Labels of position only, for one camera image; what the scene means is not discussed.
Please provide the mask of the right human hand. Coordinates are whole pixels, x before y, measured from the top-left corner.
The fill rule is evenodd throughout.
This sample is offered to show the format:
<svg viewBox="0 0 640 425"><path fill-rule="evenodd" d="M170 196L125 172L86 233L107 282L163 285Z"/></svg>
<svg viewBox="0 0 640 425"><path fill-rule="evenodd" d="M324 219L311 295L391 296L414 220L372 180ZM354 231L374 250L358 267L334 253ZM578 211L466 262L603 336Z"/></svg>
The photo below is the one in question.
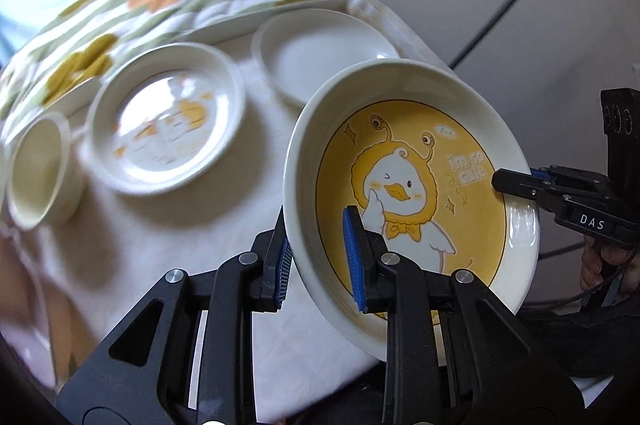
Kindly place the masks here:
<svg viewBox="0 0 640 425"><path fill-rule="evenodd" d="M579 285L585 291L591 289L603 281L601 273L603 265L620 266L627 263L632 255L626 249L620 249L611 244L601 244L594 237L585 237L584 252L582 252L582 267L580 267ZM634 292L639 286L639 256L628 263L620 281L618 295L625 298Z"/></svg>

